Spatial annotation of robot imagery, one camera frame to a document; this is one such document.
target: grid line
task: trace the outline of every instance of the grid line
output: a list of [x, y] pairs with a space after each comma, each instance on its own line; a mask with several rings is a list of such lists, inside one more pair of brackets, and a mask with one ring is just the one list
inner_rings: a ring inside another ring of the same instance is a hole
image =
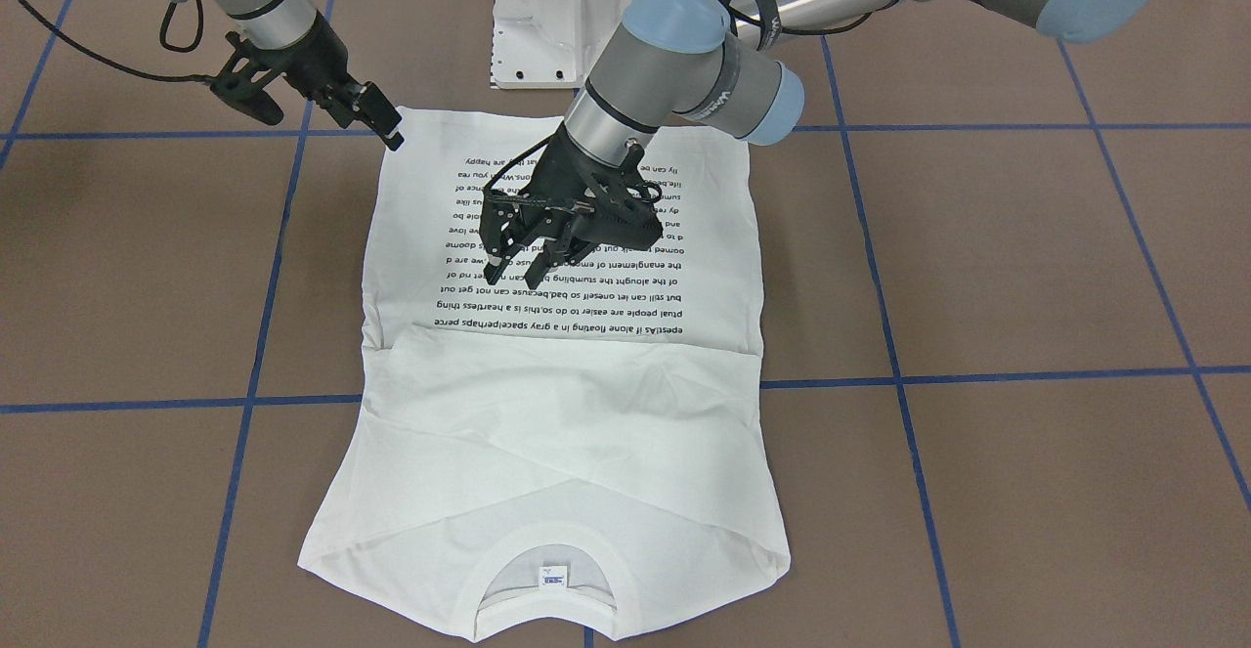
[[[917, 123], [848, 124], [847, 131], [1075, 131], [1075, 130], [1150, 130], [1150, 131], [1251, 131], [1251, 123]], [[837, 124], [799, 124], [793, 131], [842, 131]], [[310, 128], [308, 136], [374, 136], [363, 128]], [[299, 130], [173, 130], [173, 131], [6, 131], [5, 141], [81, 141], [81, 140], [235, 140], [256, 136], [300, 136]]]
[[[1251, 364], [1217, 364], [1198, 368], [1203, 375], [1251, 375]], [[1191, 377], [1190, 368], [1143, 368], [1123, 370], [1057, 370], [1022, 373], [948, 373], [948, 375], [904, 375], [908, 387], [927, 384], [993, 384], [993, 382], [1081, 382], [1092, 379], [1137, 379]], [[761, 389], [847, 389], [894, 387], [893, 377], [853, 377], [832, 379], [772, 379], [761, 382]], [[154, 409], [228, 409], [236, 407], [295, 407], [295, 404], [358, 404], [362, 394], [295, 394], [295, 395], [220, 395], [203, 399], [133, 399], [113, 402], [51, 402], [45, 404], [0, 404], [0, 415], [23, 413], [93, 413]]]
[[[325, 20], [330, 21], [334, 15], [334, 0], [325, 3]], [[248, 403], [243, 409], [239, 420], [239, 434], [235, 442], [234, 460], [230, 467], [230, 482], [226, 485], [226, 498], [221, 509], [221, 527], [218, 532], [216, 549], [213, 554], [213, 569], [209, 574], [209, 588], [204, 599], [204, 615], [200, 620], [200, 635], [196, 642], [198, 648], [208, 648], [209, 637], [213, 630], [213, 617], [216, 610], [218, 590], [221, 585], [221, 573], [225, 567], [226, 548], [230, 542], [230, 527], [234, 522], [235, 502], [239, 493], [239, 482], [243, 475], [244, 458], [248, 452], [248, 438], [251, 430], [251, 418], [255, 410], [256, 392], [260, 387], [260, 373], [265, 362], [265, 345], [269, 339], [269, 323], [274, 314], [274, 300], [278, 293], [278, 278], [283, 269], [283, 248], [286, 239], [286, 228], [291, 220], [291, 206], [295, 201], [295, 189], [299, 186], [300, 168], [304, 164], [304, 149], [308, 146], [309, 123], [313, 121], [313, 104], [305, 101], [304, 119], [300, 121], [299, 140], [295, 144], [295, 158], [291, 159], [291, 175], [286, 184], [286, 198], [283, 204], [283, 216], [278, 225], [278, 239], [274, 244], [274, 260], [269, 273], [269, 288], [265, 293], [265, 305], [260, 316], [259, 333], [256, 335], [256, 354], [253, 360], [251, 377], [248, 382]]]
[[[64, 0], [61, 3], [61, 10], [56, 13], [56, 21], [54, 25], [61, 28], [65, 25], [65, 16], [70, 13], [70, 6], [74, 0]], [[39, 55], [39, 61], [35, 65], [35, 71], [30, 75], [30, 83], [26, 84], [26, 93], [21, 96], [21, 105], [18, 108], [18, 115], [13, 119], [13, 126], [9, 128], [8, 135], [5, 135], [4, 148], [0, 149], [0, 170], [4, 169], [5, 163], [9, 161], [9, 154], [13, 153], [13, 145], [18, 141], [18, 131], [21, 130], [23, 121], [26, 120], [26, 113], [30, 110], [30, 101], [35, 98], [35, 88], [39, 86], [39, 79], [44, 76], [44, 68], [48, 65], [48, 59], [53, 55], [53, 48], [56, 44], [56, 34], [48, 34], [48, 43], [44, 43], [44, 51]]]
[[843, 154], [847, 159], [847, 175], [851, 181], [852, 196], [856, 201], [856, 216], [861, 225], [864, 239], [864, 256], [868, 261], [869, 278], [873, 281], [873, 290], [877, 294], [877, 306], [882, 320], [882, 338], [886, 342], [886, 350], [891, 360], [891, 379], [894, 387], [894, 395], [899, 404], [899, 417], [903, 423], [903, 433], [908, 442], [908, 455], [912, 459], [912, 474], [916, 479], [917, 495], [921, 502], [921, 514], [924, 519], [926, 537], [929, 542], [929, 555], [934, 567], [934, 578], [938, 583], [938, 594], [942, 599], [943, 617], [947, 622], [947, 634], [952, 648], [961, 648], [960, 628], [956, 623], [956, 608], [952, 603], [951, 589], [947, 583], [947, 568], [942, 558], [942, 545], [938, 540], [938, 528], [934, 523], [933, 509], [929, 504], [929, 489], [926, 484], [926, 473], [921, 463], [921, 450], [917, 447], [916, 430], [912, 427], [912, 410], [908, 404], [908, 392], [903, 383], [903, 373], [899, 368], [899, 354], [894, 347], [894, 333], [891, 329], [891, 314], [886, 304], [886, 291], [882, 288], [882, 275], [877, 268], [877, 255], [873, 251], [873, 236], [868, 225], [868, 213], [864, 211], [864, 196], [861, 193], [859, 176], [856, 170], [856, 156], [852, 153], [851, 133], [847, 126], [847, 116], [843, 113], [843, 100], [838, 91], [838, 74], [834, 73], [834, 60], [829, 51], [827, 38], [821, 39], [821, 51], [826, 61], [826, 76], [829, 81], [829, 93], [834, 101], [834, 114], [838, 119], [838, 135], [842, 141]]
[[1065, 65], [1072, 78], [1073, 88], [1077, 90], [1077, 96], [1082, 101], [1082, 109], [1086, 110], [1086, 116], [1090, 118], [1091, 129], [1095, 131], [1095, 139], [1098, 140], [1100, 151], [1103, 153], [1103, 163], [1107, 164], [1108, 175], [1112, 176], [1112, 185], [1116, 189], [1117, 196], [1121, 199], [1121, 206], [1125, 208], [1125, 216], [1130, 220], [1130, 228], [1133, 230], [1133, 238], [1138, 241], [1138, 250], [1142, 253], [1142, 259], [1147, 265], [1147, 270], [1151, 273], [1151, 279], [1156, 284], [1156, 291], [1165, 308], [1165, 314], [1168, 316], [1168, 323], [1172, 327], [1173, 335], [1177, 338], [1177, 344], [1181, 345], [1187, 368], [1195, 380], [1195, 387], [1198, 388], [1198, 395], [1203, 400], [1203, 408], [1207, 410], [1207, 418], [1212, 424], [1212, 429], [1216, 432], [1216, 438], [1221, 444], [1221, 449], [1225, 452], [1225, 459], [1228, 462], [1230, 470], [1233, 473], [1233, 480], [1237, 483], [1238, 492], [1242, 493], [1242, 503], [1246, 505], [1247, 510], [1251, 512], [1251, 489], [1247, 488], [1246, 475], [1242, 474], [1242, 468], [1238, 465], [1237, 457], [1233, 454], [1233, 444], [1230, 443], [1230, 438], [1225, 433], [1225, 425], [1221, 423], [1220, 413], [1216, 412], [1216, 404], [1212, 404], [1212, 398], [1203, 382], [1203, 373], [1201, 368], [1198, 368], [1198, 363], [1195, 360], [1195, 353], [1190, 348], [1186, 333], [1182, 330], [1181, 319], [1177, 318], [1177, 311], [1173, 309], [1172, 299], [1170, 299], [1168, 290], [1165, 288], [1163, 279], [1160, 276], [1160, 270], [1156, 268], [1156, 260], [1151, 255], [1151, 248], [1147, 246], [1147, 239], [1142, 233], [1142, 225], [1138, 224], [1138, 216], [1133, 211], [1133, 206], [1130, 203], [1130, 194], [1126, 193], [1125, 184], [1121, 181], [1121, 173], [1117, 171], [1116, 163], [1112, 159], [1112, 153], [1107, 148], [1107, 140], [1103, 139], [1102, 128], [1095, 123], [1095, 110], [1091, 108], [1088, 96], [1086, 96], [1086, 88], [1082, 86], [1081, 78], [1077, 75], [1077, 68], [1073, 65], [1072, 56], [1068, 55], [1068, 48], [1065, 46], [1063, 43], [1057, 43], [1057, 45], [1060, 48], [1060, 55], [1063, 56]]

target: silver metal arm segment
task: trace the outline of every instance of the silver metal arm segment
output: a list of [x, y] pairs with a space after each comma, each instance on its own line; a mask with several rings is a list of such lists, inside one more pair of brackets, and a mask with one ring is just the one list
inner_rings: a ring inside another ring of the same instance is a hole
[[[782, 140], [803, 109], [803, 86], [763, 50], [902, 1], [631, 3], [530, 181], [519, 194], [495, 189], [509, 166], [483, 188], [479, 236], [488, 253], [487, 280], [500, 279], [535, 239], [544, 239], [544, 249], [527, 270], [530, 288], [598, 244], [651, 248], [661, 236], [654, 208], [659, 188], [639, 175], [638, 164], [669, 114], [753, 144]], [[1086, 43], [1121, 28], [1147, 0], [968, 1], [1047, 36]]]
[[[181, 3], [186, 0], [170, 0]], [[399, 114], [372, 83], [348, 74], [348, 50], [311, 0], [214, 0], [235, 20], [235, 53], [210, 83], [230, 108], [266, 124], [283, 110], [263, 88], [279, 74], [305, 99], [328, 110], [340, 128], [365, 123], [389, 149], [399, 148]]]

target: brown floor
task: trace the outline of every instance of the brown floor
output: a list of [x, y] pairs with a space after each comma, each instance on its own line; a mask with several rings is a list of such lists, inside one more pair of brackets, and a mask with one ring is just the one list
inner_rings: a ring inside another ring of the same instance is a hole
[[[184, 60], [160, 1], [33, 1], [144, 69], [226, 56], [215, 11]], [[489, 0], [333, 20], [404, 105], [570, 99], [487, 88]], [[0, 50], [0, 645], [460, 643], [295, 567], [362, 388], [378, 141], [125, 78], [9, 0]], [[752, 150], [793, 570], [632, 643], [1251, 645], [1251, 0], [1067, 54], [928, 3], [829, 50], [836, 91], [783, 48], [807, 128]]]

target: white t-shirt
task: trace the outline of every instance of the white t-shirt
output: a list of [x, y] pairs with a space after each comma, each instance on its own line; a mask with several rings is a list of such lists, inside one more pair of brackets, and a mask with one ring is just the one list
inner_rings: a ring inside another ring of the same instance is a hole
[[662, 130], [644, 165], [673, 196], [663, 251], [593, 253], [534, 295], [479, 276], [474, 175], [558, 119], [403, 115], [365, 253], [360, 418], [300, 567], [469, 640], [540, 617], [624, 638], [773, 584], [791, 558], [746, 145]]

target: floor tile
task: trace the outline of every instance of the floor tile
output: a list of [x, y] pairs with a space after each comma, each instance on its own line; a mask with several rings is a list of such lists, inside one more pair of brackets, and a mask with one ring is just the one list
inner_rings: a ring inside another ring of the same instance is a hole
[[852, 124], [1087, 121], [1056, 43], [973, 3], [904, 3], [829, 46]]
[[[0, 0], [0, 131], [9, 131], [30, 83], [49, 33], [14, 0]], [[65, 0], [28, 0], [36, 11], [55, 21]]]
[[1251, 644], [1251, 514], [1190, 378], [908, 395], [965, 645]]
[[1251, 0], [1152, 0], [1070, 51], [1100, 123], [1251, 123]]
[[852, 145], [906, 375], [1185, 364], [1093, 133]]
[[383, 145], [313, 136], [300, 168], [265, 345], [263, 395], [352, 394], [360, 363], [360, 270]]
[[1210, 375], [1203, 382], [1237, 457], [1242, 478], [1251, 482], [1251, 375]]
[[[327, 0], [313, 0], [324, 6]], [[204, 1], [204, 41], [190, 55], [161, 50], [158, 41], [165, 0], [74, 0], [65, 30], [86, 48], [151, 74], [215, 74], [229, 59], [225, 34], [233, 21], [211, 0]], [[173, 41], [194, 33], [193, 3], [180, 6]], [[285, 81], [266, 90], [285, 110], [281, 128], [300, 126], [304, 100]], [[24, 131], [189, 131], [266, 130], [226, 108], [203, 84], [153, 83], [109, 69], [58, 43]]]
[[889, 377], [836, 133], [752, 149], [764, 268], [764, 379]]
[[193, 645], [238, 409], [0, 417], [0, 645]]
[[1105, 136], [1198, 364], [1251, 364], [1248, 134]]
[[[355, 407], [255, 412], [210, 647], [467, 644], [295, 565], [304, 533], [348, 449], [355, 419]], [[582, 644], [582, 628], [567, 622], [532, 622], [480, 644], [575, 648]]]
[[4, 403], [244, 395], [294, 145], [18, 141]]
[[761, 404], [789, 574], [628, 644], [950, 645], [894, 389], [766, 392]]

